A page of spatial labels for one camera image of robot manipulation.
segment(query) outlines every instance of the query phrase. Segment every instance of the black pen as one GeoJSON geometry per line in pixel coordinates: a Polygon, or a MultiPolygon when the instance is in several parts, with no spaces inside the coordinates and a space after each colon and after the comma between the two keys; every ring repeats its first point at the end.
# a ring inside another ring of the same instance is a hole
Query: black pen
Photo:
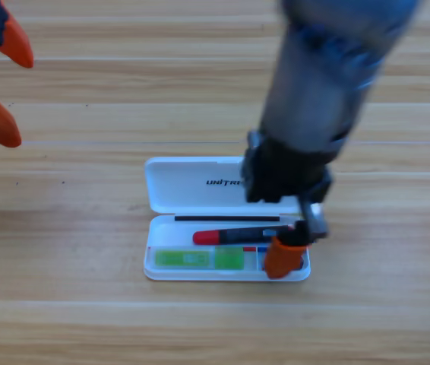
{"type": "Polygon", "coordinates": [[[193,242],[195,245],[230,245],[237,243],[268,243],[273,236],[291,230],[291,226],[269,226],[232,228],[229,230],[203,230],[195,232],[193,242]]]}

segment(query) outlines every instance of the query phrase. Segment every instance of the wooden table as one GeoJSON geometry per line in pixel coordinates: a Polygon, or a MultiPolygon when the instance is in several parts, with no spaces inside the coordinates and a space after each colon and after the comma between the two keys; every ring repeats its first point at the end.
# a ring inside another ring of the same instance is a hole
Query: wooden table
{"type": "Polygon", "coordinates": [[[0,364],[430,364],[430,1],[334,164],[299,284],[143,274],[153,156],[238,155],[280,19],[270,0],[10,0],[24,137],[0,147],[0,364]]]}

